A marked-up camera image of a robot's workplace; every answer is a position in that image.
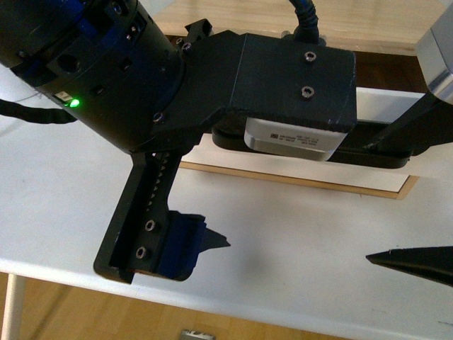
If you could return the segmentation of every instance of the small metal object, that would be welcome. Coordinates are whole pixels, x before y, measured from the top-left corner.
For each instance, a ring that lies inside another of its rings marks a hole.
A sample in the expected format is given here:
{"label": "small metal object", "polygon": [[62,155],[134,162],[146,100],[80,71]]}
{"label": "small metal object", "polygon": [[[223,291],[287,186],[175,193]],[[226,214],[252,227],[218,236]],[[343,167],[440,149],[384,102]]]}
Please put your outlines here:
{"label": "small metal object", "polygon": [[135,252],[135,257],[137,257],[139,260],[143,259],[146,255],[147,255],[147,249],[144,246],[141,246]]}
{"label": "small metal object", "polygon": [[162,123],[165,119],[163,112],[158,112],[153,116],[153,122],[155,123]]}
{"label": "small metal object", "polygon": [[118,2],[116,1],[112,2],[112,7],[117,15],[119,16],[122,15],[122,7]]}
{"label": "small metal object", "polygon": [[281,38],[284,38],[284,37],[286,37],[287,35],[290,35],[290,34],[291,34],[291,32],[289,32],[288,30],[284,30],[284,31],[282,32],[282,34],[280,35],[280,37],[281,37]]}
{"label": "small metal object", "polygon": [[312,52],[312,51],[308,51],[307,53],[305,53],[304,57],[305,57],[305,62],[307,64],[313,64],[314,61],[316,60],[316,53]]}
{"label": "small metal object", "polygon": [[181,332],[179,340],[215,340],[215,336],[200,331],[184,330]]}
{"label": "small metal object", "polygon": [[183,45],[182,50],[185,54],[189,54],[192,51],[192,44],[190,42],[187,42]]}
{"label": "small metal object", "polygon": [[306,101],[310,100],[314,96],[314,89],[310,86],[302,87],[302,98]]}
{"label": "small metal object", "polygon": [[154,220],[149,220],[145,226],[144,226],[144,229],[147,231],[147,232],[152,232],[154,229],[156,229],[156,221]]}

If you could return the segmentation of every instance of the screw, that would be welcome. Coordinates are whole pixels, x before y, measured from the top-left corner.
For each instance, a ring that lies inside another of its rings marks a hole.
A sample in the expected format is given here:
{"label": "screw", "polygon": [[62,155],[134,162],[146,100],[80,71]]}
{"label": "screw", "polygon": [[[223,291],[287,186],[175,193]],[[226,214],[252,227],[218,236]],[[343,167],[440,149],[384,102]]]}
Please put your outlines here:
{"label": "screw", "polygon": [[306,101],[310,100],[314,96],[314,89],[310,86],[302,87],[302,98]]}
{"label": "screw", "polygon": [[316,60],[316,53],[315,52],[312,52],[312,51],[308,51],[307,53],[305,53],[305,62],[307,64],[313,64],[314,61]]}
{"label": "screw", "polygon": [[112,6],[113,6],[113,10],[115,11],[115,13],[118,14],[118,15],[120,16],[120,15],[122,14],[122,7],[121,7],[121,5],[120,5],[118,2],[114,1],[114,2],[112,3]]}
{"label": "screw", "polygon": [[284,38],[284,37],[286,37],[287,35],[290,35],[290,34],[291,34],[291,32],[289,32],[288,30],[284,30],[284,31],[282,32],[282,34],[280,35],[280,37],[281,37],[281,38]]}
{"label": "screw", "polygon": [[164,119],[165,117],[163,112],[158,112],[153,116],[153,122],[155,123],[163,123]]}
{"label": "screw", "polygon": [[156,221],[154,220],[149,220],[145,226],[144,226],[144,229],[147,231],[147,232],[152,232],[155,228],[156,228],[157,224],[156,224]]}
{"label": "screw", "polygon": [[139,260],[143,259],[146,255],[147,255],[147,249],[144,246],[141,246],[135,252],[135,257],[137,257]]}
{"label": "screw", "polygon": [[24,59],[25,59],[26,57],[28,57],[28,53],[25,52],[25,51],[19,51],[18,54],[19,54],[19,57],[24,58]]}
{"label": "screw", "polygon": [[192,44],[190,42],[187,42],[183,45],[183,52],[185,54],[190,54],[190,52],[192,51]]}

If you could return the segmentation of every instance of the white table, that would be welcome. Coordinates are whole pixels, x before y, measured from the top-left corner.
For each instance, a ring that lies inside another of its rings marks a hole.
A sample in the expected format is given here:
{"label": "white table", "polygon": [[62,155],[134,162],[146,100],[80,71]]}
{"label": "white table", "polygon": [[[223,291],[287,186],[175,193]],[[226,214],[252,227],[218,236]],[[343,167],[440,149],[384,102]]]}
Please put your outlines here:
{"label": "white table", "polygon": [[[451,153],[411,166],[448,174]],[[92,263],[130,167],[81,123],[0,116],[0,271],[351,339],[453,337],[453,289],[365,259],[452,245],[451,181],[422,177],[395,201],[181,169],[170,208],[207,216],[231,247],[201,254],[186,282],[125,285]]]}

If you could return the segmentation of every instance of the wooden board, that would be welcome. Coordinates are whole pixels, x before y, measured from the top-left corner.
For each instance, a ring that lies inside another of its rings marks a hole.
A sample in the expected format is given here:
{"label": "wooden board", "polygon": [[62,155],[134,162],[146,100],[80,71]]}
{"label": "wooden board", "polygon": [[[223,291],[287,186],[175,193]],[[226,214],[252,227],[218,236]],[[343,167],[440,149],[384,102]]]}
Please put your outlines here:
{"label": "wooden board", "polygon": [[206,164],[196,164],[191,162],[182,161],[180,168],[192,169],[198,171],[212,172],[215,174],[223,174],[230,176],[245,177],[248,179],[259,179],[262,181],[274,181],[286,184],[295,184],[298,186],[309,186],[312,188],[320,188],[327,190],[342,191],[346,193],[357,193],[360,195],[376,196],[382,198],[392,198],[394,200],[403,200],[419,179],[418,176],[408,176],[404,184],[398,191],[379,190],[372,188],[364,188],[360,186],[348,186],[345,184],[331,183],[326,181],[313,181],[305,178],[287,177],[275,174],[265,174],[263,172],[247,171],[233,168],[224,168],[221,166],[211,166]]}
{"label": "wooden board", "polygon": [[[316,0],[321,35],[328,46],[347,50],[414,55],[415,44],[445,10],[438,0]],[[297,26],[288,0],[175,0],[154,16],[167,35],[207,18],[216,33],[280,37]]]}

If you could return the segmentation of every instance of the black pointed tool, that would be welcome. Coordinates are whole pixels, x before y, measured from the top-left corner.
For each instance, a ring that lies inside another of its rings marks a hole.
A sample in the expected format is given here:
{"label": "black pointed tool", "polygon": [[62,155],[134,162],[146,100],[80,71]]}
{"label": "black pointed tool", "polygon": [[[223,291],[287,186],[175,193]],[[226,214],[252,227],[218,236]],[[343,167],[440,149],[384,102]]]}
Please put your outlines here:
{"label": "black pointed tool", "polygon": [[392,249],[368,255],[372,264],[453,287],[453,246]]}

